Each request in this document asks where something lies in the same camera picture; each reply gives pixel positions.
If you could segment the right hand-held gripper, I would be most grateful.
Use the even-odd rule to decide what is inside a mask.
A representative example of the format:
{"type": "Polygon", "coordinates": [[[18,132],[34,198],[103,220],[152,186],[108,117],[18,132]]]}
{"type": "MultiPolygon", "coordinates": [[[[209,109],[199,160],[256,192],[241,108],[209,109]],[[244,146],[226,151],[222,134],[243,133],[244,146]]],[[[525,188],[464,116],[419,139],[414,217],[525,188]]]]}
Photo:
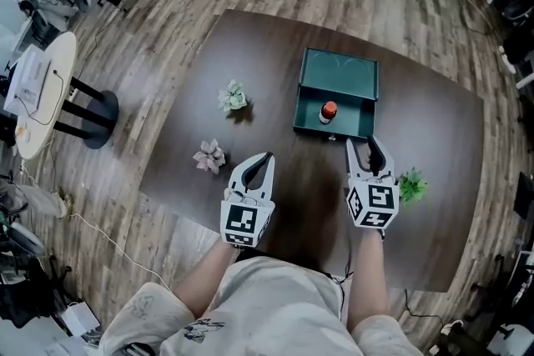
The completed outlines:
{"type": "Polygon", "coordinates": [[[358,228],[387,229],[399,212],[400,190],[393,178],[395,163],[376,136],[369,136],[367,145],[369,179],[366,179],[367,170],[362,168],[351,139],[345,141],[347,171],[350,175],[349,192],[345,199],[348,213],[358,228]]]}

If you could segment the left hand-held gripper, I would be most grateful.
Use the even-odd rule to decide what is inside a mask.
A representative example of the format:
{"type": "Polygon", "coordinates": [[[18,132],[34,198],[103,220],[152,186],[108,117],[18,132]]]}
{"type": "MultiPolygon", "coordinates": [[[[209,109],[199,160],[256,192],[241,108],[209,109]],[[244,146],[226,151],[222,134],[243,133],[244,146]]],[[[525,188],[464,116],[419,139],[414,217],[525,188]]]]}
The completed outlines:
{"type": "Polygon", "coordinates": [[[221,202],[220,234],[224,242],[257,247],[275,210],[275,203],[270,201],[274,177],[273,153],[256,154],[234,168],[221,202]]]}

